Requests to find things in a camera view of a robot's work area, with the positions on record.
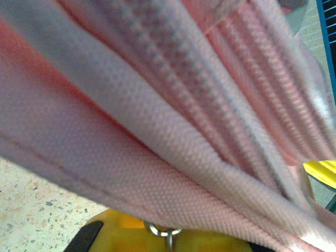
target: yellow plastic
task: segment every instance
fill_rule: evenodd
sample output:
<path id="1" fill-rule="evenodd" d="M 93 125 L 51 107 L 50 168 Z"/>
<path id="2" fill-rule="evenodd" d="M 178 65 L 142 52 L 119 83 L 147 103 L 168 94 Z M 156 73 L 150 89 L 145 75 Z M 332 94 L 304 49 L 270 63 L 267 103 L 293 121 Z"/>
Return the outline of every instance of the yellow plastic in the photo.
<path id="1" fill-rule="evenodd" d="M 89 252 L 164 252 L 164 238 L 147 231 L 130 215 L 108 209 L 88 221 L 104 223 Z M 227 235 L 182 230 L 176 236 L 175 252 L 252 252 L 243 240 Z"/>
<path id="2" fill-rule="evenodd" d="M 311 176 L 336 189 L 336 160 L 310 161 L 303 166 Z"/>

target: blue grate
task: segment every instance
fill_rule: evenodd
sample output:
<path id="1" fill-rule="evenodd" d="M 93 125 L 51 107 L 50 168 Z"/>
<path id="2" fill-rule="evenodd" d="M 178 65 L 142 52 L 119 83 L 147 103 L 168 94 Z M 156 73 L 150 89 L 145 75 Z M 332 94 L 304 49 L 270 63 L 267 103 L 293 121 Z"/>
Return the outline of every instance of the blue grate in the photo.
<path id="1" fill-rule="evenodd" d="M 331 86 L 336 101 L 336 0 L 317 0 Z"/>

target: pink backpack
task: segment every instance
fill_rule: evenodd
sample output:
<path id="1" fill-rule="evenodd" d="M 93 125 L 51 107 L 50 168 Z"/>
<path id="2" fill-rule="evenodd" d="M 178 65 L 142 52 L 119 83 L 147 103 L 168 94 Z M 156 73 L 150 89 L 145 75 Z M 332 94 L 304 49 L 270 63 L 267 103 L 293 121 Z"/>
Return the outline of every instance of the pink backpack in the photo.
<path id="1" fill-rule="evenodd" d="M 283 11 L 306 1 L 0 1 L 0 155 L 167 227 L 336 251 L 302 163 L 335 106 Z"/>

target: terrazzo floor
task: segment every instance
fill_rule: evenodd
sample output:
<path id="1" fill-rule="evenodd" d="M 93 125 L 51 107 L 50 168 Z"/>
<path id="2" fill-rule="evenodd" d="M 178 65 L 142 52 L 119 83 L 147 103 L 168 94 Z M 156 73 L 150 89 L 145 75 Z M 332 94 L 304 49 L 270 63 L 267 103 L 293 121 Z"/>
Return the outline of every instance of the terrazzo floor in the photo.
<path id="1" fill-rule="evenodd" d="M 63 251 L 105 206 L 0 159 L 0 252 Z"/>

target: metal hook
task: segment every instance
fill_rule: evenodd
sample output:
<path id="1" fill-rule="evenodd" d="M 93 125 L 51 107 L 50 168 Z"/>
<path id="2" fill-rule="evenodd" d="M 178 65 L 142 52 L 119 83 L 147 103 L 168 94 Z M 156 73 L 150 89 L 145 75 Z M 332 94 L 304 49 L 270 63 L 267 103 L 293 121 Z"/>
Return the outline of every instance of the metal hook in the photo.
<path id="1" fill-rule="evenodd" d="M 144 222 L 144 223 L 145 223 L 145 227 L 150 232 L 152 232 L 155 236 L 165 238 L 167 252 L 173 252 L 174 251 L 173 236 L 179 234 L 182 231 L 182 229 L 168 228 L 167 231 L 161 231 L 152 223 L 148 223 L 148 222 Z"/>

